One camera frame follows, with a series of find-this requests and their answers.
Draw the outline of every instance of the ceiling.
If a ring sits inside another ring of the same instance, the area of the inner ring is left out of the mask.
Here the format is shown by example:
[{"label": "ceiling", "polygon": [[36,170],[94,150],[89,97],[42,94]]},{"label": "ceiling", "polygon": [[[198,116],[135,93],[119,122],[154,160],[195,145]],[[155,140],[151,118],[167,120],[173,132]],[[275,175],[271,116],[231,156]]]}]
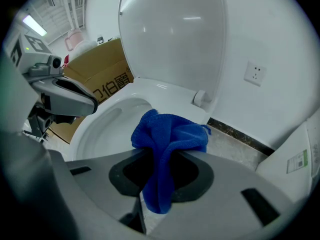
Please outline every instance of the ceiling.
[{"label": "ceiling", "polygon": [[21,11],[31,15],[47,31],[42,38],[50,44],[59,37],[65,37],[69,30],[84,26],[84,1],[28,0]]}]

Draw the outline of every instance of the toilet lid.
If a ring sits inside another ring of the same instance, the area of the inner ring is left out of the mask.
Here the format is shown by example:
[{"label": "toilet lid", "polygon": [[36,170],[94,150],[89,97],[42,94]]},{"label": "toilet lid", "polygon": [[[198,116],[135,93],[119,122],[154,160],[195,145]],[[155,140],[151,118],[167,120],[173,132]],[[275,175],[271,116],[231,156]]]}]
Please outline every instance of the toilet lid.
[{"label": "toilet lid", "polygon": [[120,0],[118,19],[135,77],[214,98],[226,50],[225,0]]}]

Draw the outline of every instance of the cardboard box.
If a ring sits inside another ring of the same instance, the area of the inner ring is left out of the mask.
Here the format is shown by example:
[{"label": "cardboard box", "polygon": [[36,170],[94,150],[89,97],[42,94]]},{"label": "cardboard box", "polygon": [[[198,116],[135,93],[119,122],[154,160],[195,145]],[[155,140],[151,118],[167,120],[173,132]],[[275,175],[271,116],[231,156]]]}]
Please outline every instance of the cardboard box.
[{"label": "cardboard box", "polygon": [[[134,81],[120,39],[103,43],[75,58],[64,68],[64,74],[92,91],[99,105]],[[72,124],[53,123],[50,130],[70,143],[84,119],[78,118]]]}]

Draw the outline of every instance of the blue microfiber cloth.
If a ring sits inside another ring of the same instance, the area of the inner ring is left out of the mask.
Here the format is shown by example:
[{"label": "blue microfiber cloth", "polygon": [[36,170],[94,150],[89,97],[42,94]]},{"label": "blue microfiber cloth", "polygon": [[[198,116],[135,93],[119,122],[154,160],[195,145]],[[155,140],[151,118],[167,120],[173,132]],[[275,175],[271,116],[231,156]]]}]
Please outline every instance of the blue microfiber cloth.
[{"label": "blue microfiber cloth", "polygon": [[204,128],[183,117],[158,114],[155,109],[143,115],[135,128],[132,146],[152,148],[153,175],[142,190],[147,208],[157,214],[166,214],[171,207],[171,195],[175,190],[170,173],[170,156],[174,150],[197,150],[206,152],[208,136]]}]

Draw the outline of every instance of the toilet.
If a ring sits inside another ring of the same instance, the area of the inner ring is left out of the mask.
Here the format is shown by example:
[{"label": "toilet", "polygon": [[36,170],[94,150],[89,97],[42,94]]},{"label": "toilet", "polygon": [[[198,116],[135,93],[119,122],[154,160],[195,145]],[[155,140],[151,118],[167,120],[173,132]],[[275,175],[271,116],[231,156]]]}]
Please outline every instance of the toilet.
[{"label": "toilet", "polygon": [[132,150],[131,135],[151,109],[206,124],[215,108],[226,0],[120,0],[118,25],[134,81],[83,120],[70,142],[73,160]]}]

